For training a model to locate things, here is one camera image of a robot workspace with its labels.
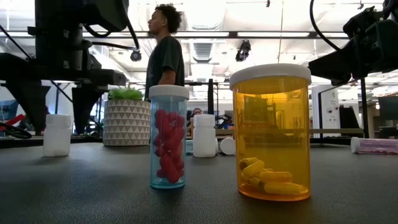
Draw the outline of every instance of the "white cap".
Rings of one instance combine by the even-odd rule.
[[[155,96],[181,96],[189,100],[189,89],[176,85],[156,85],[149,88],[149,99]]]
[[[64,114],[48,114],[45,117],[45,124],[51,127],[67,129],[70,128],[72,119],[69,115]]]
[[[232,155],[236,151],[235,140],[233,138],[225,138],[220,144],[221,152]]]
[[[361,146],[361,143],[359,141],[358,137],[352,137],[351,138],[351,151],[353,153],[359,153],[359,148]]]
[[[311,84],[311,71],[307,67],[296,64],[278,63],[257,65],[235,72],[229,78],[229,89],[232,90],[237,83],[264,77],[299,77],[307,79],[308,84]]]
[[[213,114],[198,114],[193,117],[195,127],[206,126],[214,127],[216,125],[216,117]]]

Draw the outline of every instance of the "gray t-shirt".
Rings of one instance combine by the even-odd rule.
[[[168,35],[157,44],[151,53],[147,68],[145,100],[149,97],[149,88],[157,85],[163,72],[175,71],[174,85],[184,86],[184,61],[180,42]]]

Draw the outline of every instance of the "white pill bottle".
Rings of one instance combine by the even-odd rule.
[[[193,156],[213,157],[216,155],[215,138],[216,124],[212,114],[198,114],[193,117],[195,129],[193,130]]]
[[[69,115],[48,114],[45,120],[43,155],[67,156],[70,151],[72,119]]]

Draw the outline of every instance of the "planter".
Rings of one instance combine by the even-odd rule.
[[[105,104],[105,146],[143,146],[150,138],[150,103],[108,100]]]

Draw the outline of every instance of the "workbench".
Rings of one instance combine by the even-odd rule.
[[[240,194],[234,156],[187,157],[187,185],[149,186],[149,147],[72,144],[0,149],[0,223],[398,223],[398,156],[312,147],[312,196],[268,202]]]

